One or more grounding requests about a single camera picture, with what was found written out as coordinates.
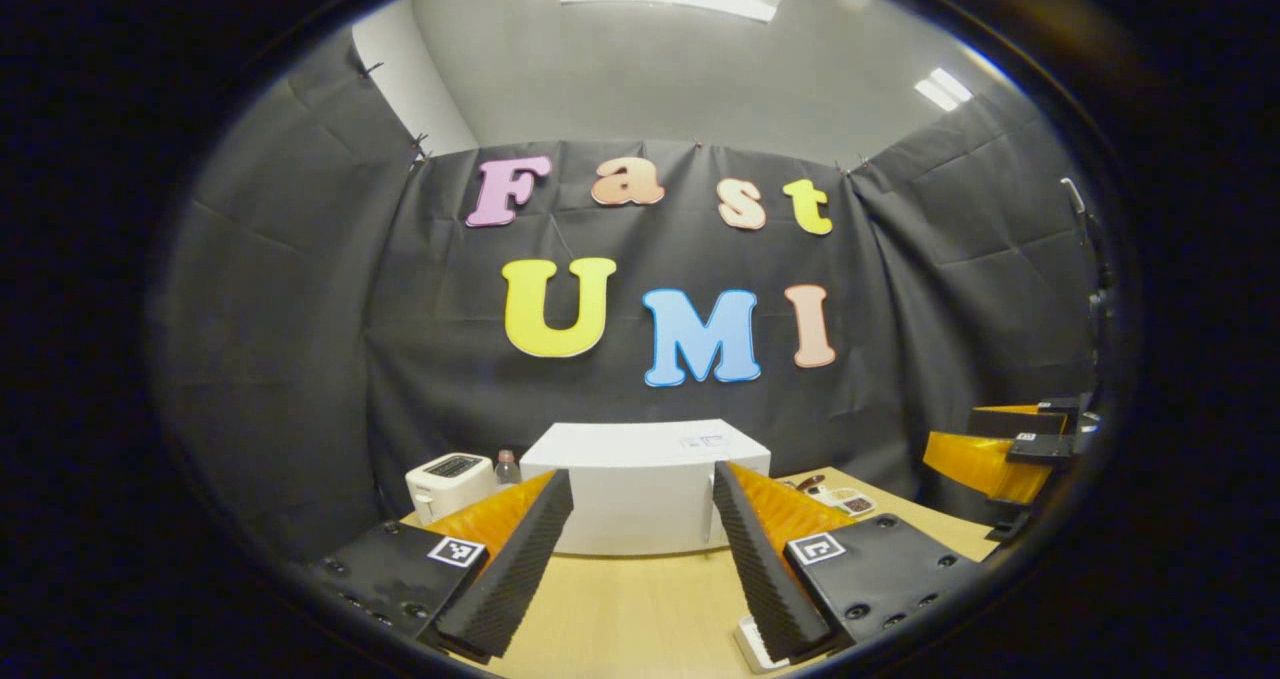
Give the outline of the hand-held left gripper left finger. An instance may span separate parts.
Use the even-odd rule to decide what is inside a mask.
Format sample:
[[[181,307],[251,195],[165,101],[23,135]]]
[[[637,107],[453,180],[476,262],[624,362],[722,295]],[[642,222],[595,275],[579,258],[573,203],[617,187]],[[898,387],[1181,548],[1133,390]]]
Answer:
[[[572,511],[556,469],[425,528],[385,521],[303,571],[346,615],[485,664],[506,655]]]

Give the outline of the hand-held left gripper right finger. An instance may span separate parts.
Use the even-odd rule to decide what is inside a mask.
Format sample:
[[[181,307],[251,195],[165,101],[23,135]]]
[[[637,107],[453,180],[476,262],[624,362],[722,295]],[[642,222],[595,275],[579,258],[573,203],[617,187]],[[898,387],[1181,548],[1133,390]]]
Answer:
[[[714,465],[712,498],[774,661],[858,652],[987,574],[899,515],[855,520],[736,462]]]

